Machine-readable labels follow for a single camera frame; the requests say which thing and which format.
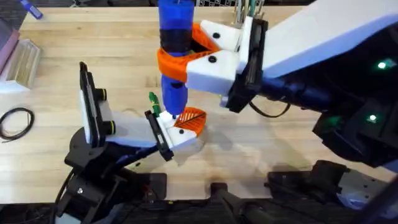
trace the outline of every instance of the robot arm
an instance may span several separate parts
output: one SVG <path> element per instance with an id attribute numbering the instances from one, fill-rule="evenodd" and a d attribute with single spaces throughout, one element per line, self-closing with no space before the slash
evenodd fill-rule
<path id="1" fill-rule="evenodd" d="M 319 111 L 325 146 L 381 166 L 398 158 L 397 22 L 395 0 L 318 0 L 269 30 L 251 17 L 241 29 L 202 21 L 220 50 L 189 60 L 185 85 L 236 113 L 256 95 Z"/>

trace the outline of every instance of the black cable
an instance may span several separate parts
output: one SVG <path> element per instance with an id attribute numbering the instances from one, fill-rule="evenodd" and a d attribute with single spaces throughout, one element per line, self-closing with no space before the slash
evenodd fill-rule
<path id="1" fill-rule="evenodd" d="M 287 103 L 285 109 L 278 115 L 269 115 L 269 114 L 262 112 L 256 105 L 254 105 L 253 102 L 250 102 L 249 106 L 261 116 L 264 116 L 266 118 L 278 118 L 278 117 L 282 116 L 283 114 L 285 114 L 290 109 L 291 104 Z"/>
<path id="2" fill-rule="evenodd" d="M 24 130 L 22 130 L 20 133 L 15 134 L 15 135 L 5 134 L 4 133 L 5 130 L 3 129 L 2 122 L 11 114 L 13 114 L 15 112 L 20 112 L 20 111 L 24 111 L 28 114 L 28 124 L 27 124 L 26 128 Z M 23 137 L 26 133 L 28 133 L 30 131 L 30 129 L 33 126 L 34 121 L 35 121 L 35 114 L 33 114 L 33 111 L 28 110 L 26 108 L 22 108 L 22 107 L 11 109 L 7 113 L 3 114 L 0 118 L 0 138 L 4 139 L 6 141 L 3 141 L 2 143 L 10 142 L 10 141 L 13 141 L 13 140 Z"/>
<path id="3" fill-rule="evenodd" d="M 63 181 L 60 191 L 58 192 L 57 198 L 55 198 L 54 207 L 51 211 L 51 216 L 50 216 L 50 221 L 49 221 L 50 224 L 55 223 L 55 214 L 57 212 L 57 205 L 60 202 L 61 196 L 62 196 L 63 192 L 65 191 L 65 188 L 67 187 L 69 180 L 72 178 L 72 176 L 73 176 L 73 169 L 70 171 L 67 178 Z"/>

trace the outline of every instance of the black clamp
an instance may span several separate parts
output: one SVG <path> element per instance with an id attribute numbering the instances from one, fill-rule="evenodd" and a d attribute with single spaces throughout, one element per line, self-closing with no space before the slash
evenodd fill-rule
<path id="1" fill-rule="evenodd" d="M 85 99 L 88 126 L 90 127 L 91 146 L 102 147 L 106 135 L 116 133 L 114 121 L 103 121 L 100 102 L 107 100 L 105 89 L 95 88 L 93 74 L 87 70 L 87 65 L 80 62 L 80 89 Z"/>
<path id="2" fill-rule="evenodd" d="M 242 74 L 237 74 L 228 93 L 226 107 L 240 112 L 260 91 L 262 80 L 262 57 L 268 22 L 253 19 L 249 43 L 249 60 Z"/>
<path id="3" fill-rule="evenodd" d="M 160 155 L 162 155 L 165 161 L 169 161 L 173 158 L 174 153 L 170 150 L 169 145 L 167 145 L 166 138 L 164 138 L 163 132 L 156 120 L 155 114 L 150 111 L 145 112 L 145 117 L 148 119 L 152 132 L 154 133 L 156 139 L 156 147 L 158 148 Z"/>

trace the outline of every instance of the black mount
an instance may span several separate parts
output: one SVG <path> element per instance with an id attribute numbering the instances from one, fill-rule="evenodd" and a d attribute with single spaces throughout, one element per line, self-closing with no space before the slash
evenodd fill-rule
<path id="1" fill-rule="evenodd" d="M 82 223 L 93 223 L 106 217 L 117 204 L 144 198 L 164 199 L 166 174 L 137 174 L 123 168 L 156 151 L 156 147 L 126 147 L 108 142 L 92 148 L 86 143 L 84 129 L 79 129 L 65 158 L 65 163 L 73 167 L 74 176 L 57 205 L 57 216 L 67 213 Z"/>

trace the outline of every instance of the blue marker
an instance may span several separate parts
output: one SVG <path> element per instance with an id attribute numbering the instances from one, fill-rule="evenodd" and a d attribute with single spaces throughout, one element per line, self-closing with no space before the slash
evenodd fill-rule
<path id="1" fill-rule="evenodd" d="M 192 0 L 159 0 L 160 46 L 174 57 L 189 54 L 192 39 Z M 167 112 L 182 114 L 188 100 L 184 83 L 162 75 L 162 97 Z"/>
<path id="2" fill-rule="evenodd" d="M 32 3 L 27 0 L 19 0 L 19 2 L 32 14 L 33 17 L 36 19 L 43 18 L 43 14 Z"/>

